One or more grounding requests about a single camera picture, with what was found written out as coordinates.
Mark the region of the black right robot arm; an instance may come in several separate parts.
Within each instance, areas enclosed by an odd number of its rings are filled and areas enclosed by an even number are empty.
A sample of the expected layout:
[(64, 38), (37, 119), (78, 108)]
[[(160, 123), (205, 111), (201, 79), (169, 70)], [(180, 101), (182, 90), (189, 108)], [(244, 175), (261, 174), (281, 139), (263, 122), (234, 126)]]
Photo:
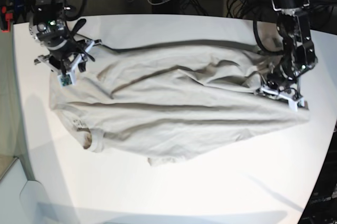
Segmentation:
[(95, 61), (89, 50), (96, 45), (92, 40), (75, 40), (77, 32), (86, 24), (82, 13), (87, 0), (76, 14), (67, 0), (34, 0), (33, 15), (29, 22), (32, 38), (44, 46), (48, 55), (40, 55), (34, 64), (45, 63), (61, 76), (69, 75), (74, 69), (85, 72), (88, 60)]

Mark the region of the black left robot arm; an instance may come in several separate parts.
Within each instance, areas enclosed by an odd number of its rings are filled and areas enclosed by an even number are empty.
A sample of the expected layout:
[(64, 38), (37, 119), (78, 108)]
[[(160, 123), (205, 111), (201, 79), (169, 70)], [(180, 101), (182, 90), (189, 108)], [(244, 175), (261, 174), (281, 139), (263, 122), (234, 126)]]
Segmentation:
[(275, 100), (286, 101), (291, 110), (297, 111), (305, 106), (300, 93), (300, 77), (314, 69), (318, 62), (306, 11), (310, 0), (271, 0), (271, 3), (277, 12), (276, 29), (282, 38), (283, 48), (280, 51), (268, 50), (259, 37), (257, 21), (253, 21), (258, 47), (264, 54), (280, 58), (264, 78), (259, 92)]

